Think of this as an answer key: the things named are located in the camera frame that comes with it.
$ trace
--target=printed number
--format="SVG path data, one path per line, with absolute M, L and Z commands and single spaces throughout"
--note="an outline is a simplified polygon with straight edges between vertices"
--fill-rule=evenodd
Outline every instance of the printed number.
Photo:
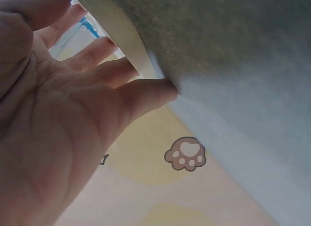
M 100 165 L 105 165 L 105 162 L 106 162 L 108 156 L 109 156 L 109 154 L 107 154 L 107 155 L 104 156 L 104 159 L 103 159 L 103 161 L 100 163 Z

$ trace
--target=finger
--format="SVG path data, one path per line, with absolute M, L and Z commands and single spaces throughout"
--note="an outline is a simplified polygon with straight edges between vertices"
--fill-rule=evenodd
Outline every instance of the finger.
M 70 7 L 67 13 L 59 21 L 49 27 L 36 31 L 36 34 L 43 40 L 46 47 L 49 49 L 59 41 L 69 28 L 79 22 L 86 14 L 87 11 L 82 9 L 80 5 L 74 5 Z
M 117 48 L 118 47 L 113 44 L 108 37 L 100 37 L 81 52 L 63 62 L 76 71 L 87 71 L 113 54 Z
M 166 79 L 135 80 L 118 88 L 125 104 L 123 115 L 128 123 L 162 107 L 177 97 L 177 90 Z
M 58 21 L 71 0 L 0 0 L 0 11 L 18 13 L 33 31 Z
M 139 76 L 126 57 L 104 62 L 97 66 L 90 74 L 96 81 L 100 81 L 112 88 L 120 87 L 128 83 L 130 79 Z

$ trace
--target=palm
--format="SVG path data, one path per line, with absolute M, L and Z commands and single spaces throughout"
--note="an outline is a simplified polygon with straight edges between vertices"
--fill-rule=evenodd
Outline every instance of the palm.
M 127 84 L 137 73 L 126 59 L 98 66 L 116 49 L 107 38 L 73 58 L 54 60 L 48 48 L 83 15 L 72 7 L 56 24 L 34 33 L 26 55 L 0 64 L 4 73 L 19 73 L 0 78 L 0 165 L 13 173 L 0 179 L 0 186 L 3 192 L 13 187 L 14 198 L 24 200 L 13 212 L 1 209 L 0 218 L 23 214 L 32 225 L 47 217 L 54 221 L 123 129 L 176 95 L 162 80 Z M 14 202 L 10 196 L 5 200 Z

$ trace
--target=brown paw print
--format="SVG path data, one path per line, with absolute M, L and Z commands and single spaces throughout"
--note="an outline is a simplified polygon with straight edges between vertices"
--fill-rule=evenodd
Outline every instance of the brown paw print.
M 175 141 L 165 155 L 166 162 L 171 163 L 173 169 L 186 169 L 189 172 L 206 163 L 205 147 L 193 137 L 183 137 Z

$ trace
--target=yellow circle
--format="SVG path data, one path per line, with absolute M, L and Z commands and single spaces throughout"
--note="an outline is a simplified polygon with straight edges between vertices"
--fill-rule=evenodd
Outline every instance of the yellow circle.
M 176 171 L 164 160 L 164 154 L 188 130 L 163 107 L 132 123 L 110 147 L 106 165 L 134 181 L 167 185 L 189 175 Z

